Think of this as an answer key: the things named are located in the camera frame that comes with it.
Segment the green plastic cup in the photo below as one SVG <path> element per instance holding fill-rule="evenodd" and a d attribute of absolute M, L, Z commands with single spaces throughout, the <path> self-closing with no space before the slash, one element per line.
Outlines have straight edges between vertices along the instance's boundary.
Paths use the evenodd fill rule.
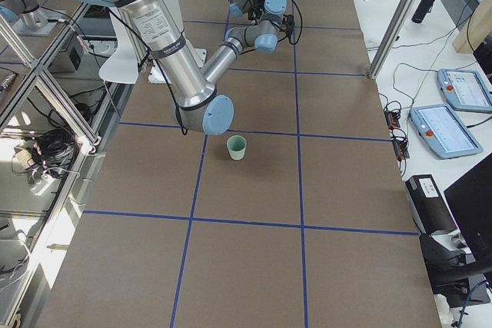
<path fill-rule="evenodd" d="M 234 161 L 242 160 L 247 147 L 246 139 L 241 135 L 233 135 L 227 139 L 226 146 L 229 157 Z"/>

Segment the black water bottle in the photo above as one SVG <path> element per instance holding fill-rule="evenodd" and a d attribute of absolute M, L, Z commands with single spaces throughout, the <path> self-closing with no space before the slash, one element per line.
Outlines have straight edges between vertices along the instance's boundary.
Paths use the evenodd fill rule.
<path fill-rule="evenodd" d="M 421 0 L 411 17 L 411 21 L 420 24 L 426 15 L 431 12 L 434 2 L 435 0 Z"/>

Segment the orange black electronics board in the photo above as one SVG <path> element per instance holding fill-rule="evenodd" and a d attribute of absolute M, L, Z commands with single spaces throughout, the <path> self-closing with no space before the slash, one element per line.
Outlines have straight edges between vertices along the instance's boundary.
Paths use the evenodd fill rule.
<path fill-rule="evenodd" d="M 409 140 L 406 132 L 400 125 L 400 112 L 399 110 L 384 110 L 385 120 L 387 122 L 387 129 L 390 135 L 391 143 L 393 144 L 394 153 L 398 161 L 402 162 L 408 159 Z"/>

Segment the near teach pendant tablet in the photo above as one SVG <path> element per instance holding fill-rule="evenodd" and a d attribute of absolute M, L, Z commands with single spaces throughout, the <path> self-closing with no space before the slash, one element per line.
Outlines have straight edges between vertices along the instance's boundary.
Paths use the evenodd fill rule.
<path fill-rule="evenodd" d="M 411 121 L 440 159 L 479 154 L 483 148 L 448 104 L 413 107 Z"/>

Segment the teach pendant tablet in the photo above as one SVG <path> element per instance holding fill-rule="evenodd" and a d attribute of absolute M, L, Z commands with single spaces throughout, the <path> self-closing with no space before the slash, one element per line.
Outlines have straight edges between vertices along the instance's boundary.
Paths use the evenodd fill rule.
<path fill-rule="evenodd" d="M 413 107 L 411 121 L 440 159 L 479 154 L 483 148 L 448 104 Z"/>
<path fill-rule="evenodd" d="M 477 71 L 440 69 L 437 80 L 444 99 L 453 109 L 491 113 L 491 93 Z"/>

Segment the far teach pendant tablet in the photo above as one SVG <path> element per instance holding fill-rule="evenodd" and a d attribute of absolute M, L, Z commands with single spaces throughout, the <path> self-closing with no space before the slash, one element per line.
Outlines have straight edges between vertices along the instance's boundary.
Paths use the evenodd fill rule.
<path fill-rule="evenodd" d="M 491 113 L 491 93 L 477 71 L 440 69 L 437 80 L 444 99 L 453 109 Z"/>

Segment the black cardboard box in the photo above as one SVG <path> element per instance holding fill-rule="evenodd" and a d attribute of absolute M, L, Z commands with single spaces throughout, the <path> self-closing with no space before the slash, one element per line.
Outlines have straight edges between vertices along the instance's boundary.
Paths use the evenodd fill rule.
<path fill-rule="evenodd" d="M 431 174 L 411 176 L 405 181 L 405 186 L 414 221 L 421 233 L 446 235 L 457 230 Z"/>

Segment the black computer monitor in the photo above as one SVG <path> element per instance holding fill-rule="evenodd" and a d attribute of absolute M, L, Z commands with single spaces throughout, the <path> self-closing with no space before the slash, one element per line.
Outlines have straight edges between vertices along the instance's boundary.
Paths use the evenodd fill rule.
<path fill-rule="evenodd" d="M 450 211 L 476 259 L 491 256 L 491 155 L 445 191 Z"/>

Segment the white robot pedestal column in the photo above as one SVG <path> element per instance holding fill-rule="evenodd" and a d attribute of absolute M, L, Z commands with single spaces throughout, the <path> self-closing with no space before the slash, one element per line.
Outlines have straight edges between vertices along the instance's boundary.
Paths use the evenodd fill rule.
<path fill-rule="evenodd" d="M 199 68 L 204 66 L 204 62 L 207 56 L 207 51 L 203 48 L 195 48 L 188 37 L 185 35 L 185 29 L 183 25 L 181 8 L 179 5 L 179 0 L 164 0 L 164 3 L 173 18 L 175 24 L 178 26 L 179 31 L 183 33 L 187 46 L 190 48 L 191 54 L 197 63 Z"/>

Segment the aluminium frame post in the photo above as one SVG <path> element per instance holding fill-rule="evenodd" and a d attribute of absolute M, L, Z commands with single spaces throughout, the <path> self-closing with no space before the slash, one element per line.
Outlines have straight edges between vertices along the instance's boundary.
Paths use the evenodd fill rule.
<path fill-rule="evenodd" d="M 390 54 L 393 44 L 396 42 L 396 37 L 400 29 L 402 28 L 405 19 L 407 18 L 408 12 L 411 6 L 414 4 L 415 0 L 400 0 L 396 10 L 390 20 L 384 37 L 377 49 L 376 55 L 374 56 L 371 66 L 367 72 L 367 76 L 371 80 L 376 80 L 378 74 L 380 73 L 387 56 Z"/>

